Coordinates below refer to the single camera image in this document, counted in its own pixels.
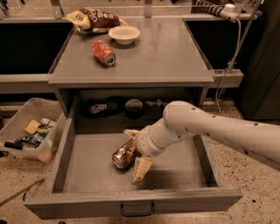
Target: clear plastic container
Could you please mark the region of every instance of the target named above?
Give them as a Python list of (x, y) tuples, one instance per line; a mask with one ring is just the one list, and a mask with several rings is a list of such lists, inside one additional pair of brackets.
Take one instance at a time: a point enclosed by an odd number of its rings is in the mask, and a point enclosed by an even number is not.
[[(14, 142), (19, 137), (28, 136), (24, 131), (30, 122), (40, 122), (42, 118), (48, 118), (56, 122), (39, 147), (24, 146), (22, 150), (14, 150), (4, 147), (5, 142)], [(24, 106), (9, 120), (0, 131), (0, 150), (8, 151), (19, 158), (31, 158), (48, 164), (58, 149), (60, 138), (65, 123), (65, 116), (58, 101), (50, 101), (41, 98), (31, 98)]]

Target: gray tabletop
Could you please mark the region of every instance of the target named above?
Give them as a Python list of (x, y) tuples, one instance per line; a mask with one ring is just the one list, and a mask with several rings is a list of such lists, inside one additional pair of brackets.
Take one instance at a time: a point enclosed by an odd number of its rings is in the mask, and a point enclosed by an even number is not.
[[(81, 34), (75, 31), (63, 52), (50, 84), (69, 85), (187, 85), (213, 82), (181, 18), (129, 18), (129, 25), (141, 34), (131, 45), (117, 44), (106, 34)], [(106, 67), (95, 59), (91, 45), (106, 41), (115, 51), (116, 62)]]

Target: red can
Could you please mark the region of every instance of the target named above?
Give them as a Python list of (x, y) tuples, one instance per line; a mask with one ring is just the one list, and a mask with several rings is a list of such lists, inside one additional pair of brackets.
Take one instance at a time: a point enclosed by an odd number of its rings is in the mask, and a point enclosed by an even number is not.
[(113, 66), (116, 62), (116, 55), (112, 48), (102, 40), (96, 40), (92, 45), (91, 49), (94, 56), (105, 66)]

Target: snack bag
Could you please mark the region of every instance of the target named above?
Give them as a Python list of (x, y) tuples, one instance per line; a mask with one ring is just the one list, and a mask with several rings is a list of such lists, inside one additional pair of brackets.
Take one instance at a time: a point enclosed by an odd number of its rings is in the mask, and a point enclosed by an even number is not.
[(66, 19), (81, 33), (103, 33), (125, 23), (117, 15), (91, 7), (67, 14)]

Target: can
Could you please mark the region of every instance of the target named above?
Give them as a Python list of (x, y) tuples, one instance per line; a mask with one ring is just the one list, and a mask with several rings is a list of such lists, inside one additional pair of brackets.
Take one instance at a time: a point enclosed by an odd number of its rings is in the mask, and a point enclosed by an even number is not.
[(112, 160), (117, 168), (125, 169), (134, 163), (136, 157), (140, 156), (136, 140), (130, 139), (112, 155)]
[(116, 62), (116, 55), (112, 48), (103, 41), (96, 40), (92, 45), (91, 49), (93, 51), (94, 56), (105, 66), (110, 67), (113, 66)]

